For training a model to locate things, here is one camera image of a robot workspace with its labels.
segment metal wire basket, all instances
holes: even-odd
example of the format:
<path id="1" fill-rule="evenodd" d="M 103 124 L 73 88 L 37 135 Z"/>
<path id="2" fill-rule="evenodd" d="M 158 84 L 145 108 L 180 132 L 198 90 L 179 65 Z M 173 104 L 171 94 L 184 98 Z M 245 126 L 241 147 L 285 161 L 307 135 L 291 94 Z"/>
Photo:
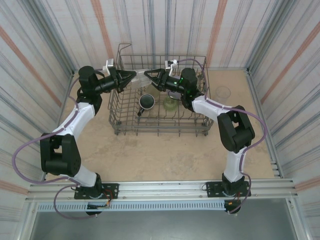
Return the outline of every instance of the metal wire basket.
<path id="1" fill-rule="evenodd" d="M 186 58 L 197 59 L 206 71 L 208 86 L 204 81 L 202 71 L 193 61 L 179 63 L 173 69 L 172 76 L 179 76 L 184 68 L 194 68 L 198 78 L 198 88 L 202 91 L 208 91 L 210 97 L 208 69 L 205 56 L 198 55 L 171 55 L 171 54 L 124 54 L 122 51 L 131 46 L 131 43 L 120 43 L 118 46 L 116 65 L 121 70 L 139 70 L 139 69 L 159 69 L 165 68 L 165 60 L 182 60 Z M 127 132 L 136 133 L 194 133 L 208 134 L 213 121 L 208 117 L 191 112 L 185 109 L 181 101 L 174 111 L 168 111 L 164 108 L 164 99 L 168 96 L 167 92 L 161 92 L 155 98 L 153 108 L 141 116 L 138 116 L 140 109 L 139 98 L 146 91 L 146 87 L 132 89 L 129 84 L 123 92 L 117 93 L 113 90 L 110 94 L 108 109 L 110 110 L 109 122 L 114 129 L 114 133 L 126 134 Z"/>

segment striped curtain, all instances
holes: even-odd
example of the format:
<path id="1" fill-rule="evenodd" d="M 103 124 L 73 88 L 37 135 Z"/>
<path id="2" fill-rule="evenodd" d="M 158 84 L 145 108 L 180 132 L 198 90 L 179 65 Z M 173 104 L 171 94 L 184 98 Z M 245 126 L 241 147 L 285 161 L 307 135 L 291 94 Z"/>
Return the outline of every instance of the striped curtain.
<path id="1" fill-rule="evenodd" d="M 320 1 L 295 1 L 252 73 L 279 162 L 296 184 L 314 239 L 320 239 L 319 32 Z"/>
<path id="2" fill-rule="evenodd" d="M 207 56 L 209 67 L 244 67 L 278 0 L 38 0 L 74 66 L 101 68 L 125 54 Z"/>
<path id="3" fill-rule="evenodd" d="M 0 239 L 12 239 L 29 184 L 11 157 L 23 143 L 57 127 L 71 71 L 58 61 L 23 1 L 0 1 Z M 40 144 L 20 152 L 17 166 L 39 180 Z"/>

